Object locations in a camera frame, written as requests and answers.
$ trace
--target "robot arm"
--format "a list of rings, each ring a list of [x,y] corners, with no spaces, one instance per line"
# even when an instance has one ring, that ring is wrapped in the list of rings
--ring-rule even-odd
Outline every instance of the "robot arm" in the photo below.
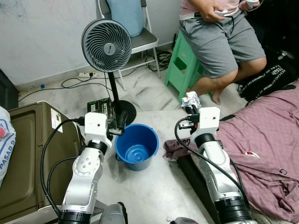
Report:
[[[179,125],[179,128],[191,128],[190,140],[193,144],[196,144],[199,153],[237,181],[230,168],[229,155],[220,143],[215,140],[219,126],[220,110],[217,107],[200,108],[198,103],[194,105],[196,97],[193,100],[183,99],[183,107],[193,108],[193,114],[189,114],[189,122]],[[239,187],[222,171],[206,160],[200,159],[199,166],[200,172],[206,180],[210,197],[218,212],[220,223],[257,224],[256,221],[252,220],[249,203]]]
[[[73,176],[61,205],[60,224],[89,224],[96,204],[98,181],[103,173],[104,155],[112,143],[107,138],[107,117],[101,113],[85,115],[87,147],[73,163]],[[126,212],[120,203],[107,206],[103,224],[125,224]]]

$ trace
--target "power strip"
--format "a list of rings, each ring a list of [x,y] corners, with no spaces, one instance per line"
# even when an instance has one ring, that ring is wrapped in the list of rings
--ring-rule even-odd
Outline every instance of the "power strip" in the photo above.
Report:
[[[92,74],[92,77],[104,75],[103,72],[80,72],[79,77],[80,78],[89,78],[91,76],[91,74]]]

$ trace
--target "electric fan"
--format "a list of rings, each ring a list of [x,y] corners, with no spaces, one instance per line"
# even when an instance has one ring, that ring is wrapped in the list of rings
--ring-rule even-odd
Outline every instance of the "electric fan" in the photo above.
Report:
[[[82,34],[82,50],[87,62],[96,70],[107,72],[113,93],[116,122],[124,112],[128,113],[126,124],[136,117],[136,109],[125,100],[119,100],[114,71],[121,69],[130,59],[131,38],[127,30],[118,22],[108,19],[89,23]]]

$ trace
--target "white wall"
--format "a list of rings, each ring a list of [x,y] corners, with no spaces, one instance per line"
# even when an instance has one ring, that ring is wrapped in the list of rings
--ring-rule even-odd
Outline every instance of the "white wall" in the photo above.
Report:
[[[178,31],[180,0],[147,0],[159,44]],[[95,0],[0,0],[0,68],[15,85],[87,65],[80,45]]]

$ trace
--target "hand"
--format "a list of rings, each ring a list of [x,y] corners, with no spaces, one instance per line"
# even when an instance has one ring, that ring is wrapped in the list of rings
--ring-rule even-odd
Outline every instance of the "hand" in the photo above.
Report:
[[[242,11],[249,11],[255,7],[258,7],[260,5],[260,2],[256,3],[253,5],[252,8],[249,7],[249,5],[247,4],[247,2],[244,0],[243,2],[241,2],[241,10]]]
[[[211,4],[206,4],[203,9],[201,10],[200,14],[201,17],[204,19],[206,22],[217,22],[220,20],[224,20],[225,18],[222,16],[217,15],[214,10],[219,10],[222,11],[224,8],[220,6],[219,4],[213,2]]]

